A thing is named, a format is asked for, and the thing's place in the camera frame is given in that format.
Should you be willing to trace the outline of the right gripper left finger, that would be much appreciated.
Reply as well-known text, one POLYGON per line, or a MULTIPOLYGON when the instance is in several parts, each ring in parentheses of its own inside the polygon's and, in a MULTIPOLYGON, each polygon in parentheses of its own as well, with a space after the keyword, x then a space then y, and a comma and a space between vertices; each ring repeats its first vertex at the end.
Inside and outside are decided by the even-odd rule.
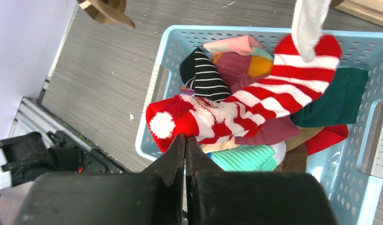
POLYGON ((180 225, 186 140, 139 173, 47 173, 26 195, 16 225, 180 225))

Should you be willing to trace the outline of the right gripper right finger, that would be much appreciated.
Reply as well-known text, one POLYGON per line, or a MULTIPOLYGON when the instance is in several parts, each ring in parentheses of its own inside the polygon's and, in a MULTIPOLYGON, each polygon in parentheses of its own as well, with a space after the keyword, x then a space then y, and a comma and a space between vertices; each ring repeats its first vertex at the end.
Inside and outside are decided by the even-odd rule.
POLYGON ((322 186, 310 174, 225 172, 195 138, 185 147, 191 225, 336 225, 322 186))

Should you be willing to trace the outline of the red white striped sock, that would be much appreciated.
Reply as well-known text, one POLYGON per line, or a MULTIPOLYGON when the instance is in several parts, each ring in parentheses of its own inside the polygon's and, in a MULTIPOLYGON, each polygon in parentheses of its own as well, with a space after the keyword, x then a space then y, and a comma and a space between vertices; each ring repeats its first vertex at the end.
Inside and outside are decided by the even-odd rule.
POLYGON ((323 95, 342 55, 331 34, 322 35, 314 50, 315 58, 304 62, 287 35, 274 51, 270 74, 225 100, 179 94, 149 104, 146 123, 155 143, 164 152, 177 135, 195 137, 200 144, 252 137, 267 121, 299 111, 323 95))

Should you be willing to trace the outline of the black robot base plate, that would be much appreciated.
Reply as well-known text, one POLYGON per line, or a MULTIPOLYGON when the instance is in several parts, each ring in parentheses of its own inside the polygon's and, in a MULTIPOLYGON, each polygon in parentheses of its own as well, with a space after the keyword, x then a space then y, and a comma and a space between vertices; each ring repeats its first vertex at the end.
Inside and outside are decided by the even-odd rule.
POLYGON ((101 149, 87 150, 63 131, 49 131, 52 144, 46 147, 36 131, 0 140, 5 162, 2 172, 10 175, 10 186, 34 181, 52 172, 123 173, 126 168, 101 149))

